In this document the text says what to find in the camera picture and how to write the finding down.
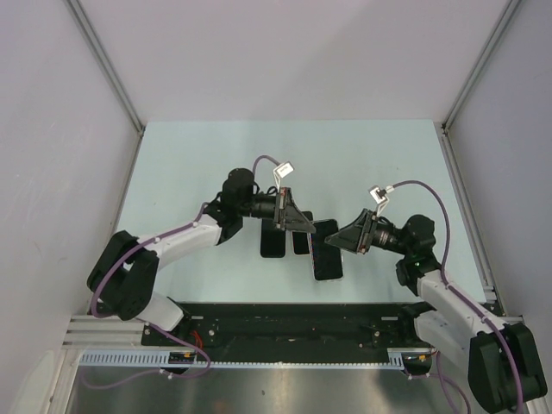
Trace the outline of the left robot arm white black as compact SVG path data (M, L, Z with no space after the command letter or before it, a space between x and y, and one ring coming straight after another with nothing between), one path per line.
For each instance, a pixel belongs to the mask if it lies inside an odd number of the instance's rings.
M185 342L191 325L180 305L155 291L157 274L188 254L227 242L242 229L246 217L266 220L278 231L316 231L295 204L290 188L280 187L273 194L262 192L253 171L236 168L191 222L141 237L122 230L110 238L87 280L91 314L141 320L159 328L171 344Z

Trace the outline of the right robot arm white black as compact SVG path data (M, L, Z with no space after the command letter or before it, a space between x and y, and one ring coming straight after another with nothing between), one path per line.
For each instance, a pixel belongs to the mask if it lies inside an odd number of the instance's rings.
M411 216L398 229L363 210L349 225L326 236L330 246L354 254L370 248L400 254L400 285L421 298L428 310L398 324L408 346L427 342L467 374L470 390L489 413L520 409L548 392L534 336L523 323L510 324L470 298L445 272L433 252L435 224Z

